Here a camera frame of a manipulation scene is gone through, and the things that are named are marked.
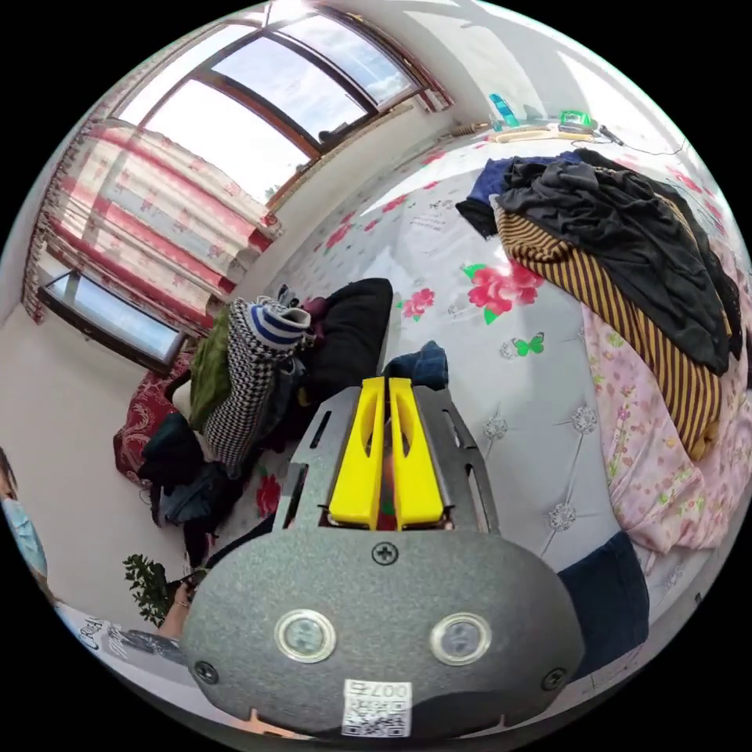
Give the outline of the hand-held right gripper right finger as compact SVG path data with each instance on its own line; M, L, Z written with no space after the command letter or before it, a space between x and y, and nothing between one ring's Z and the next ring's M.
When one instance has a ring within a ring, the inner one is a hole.
M436 526L443 521L443 499L413 385L390 378L388 387L397 529Z

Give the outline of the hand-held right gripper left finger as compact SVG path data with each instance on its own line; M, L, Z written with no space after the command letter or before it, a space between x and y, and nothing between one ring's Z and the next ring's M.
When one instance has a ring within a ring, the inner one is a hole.
M328 513L338 526L376 527L385 434L385 379L363 381Z

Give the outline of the person's left hand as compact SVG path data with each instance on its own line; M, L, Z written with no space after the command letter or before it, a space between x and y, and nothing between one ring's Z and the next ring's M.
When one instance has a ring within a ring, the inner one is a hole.
M160 636L175 640L180 638L190 611L193 593L194 588L188 581L183 581L177 587L172 604L169 606L160 627L157 629L157 633Z

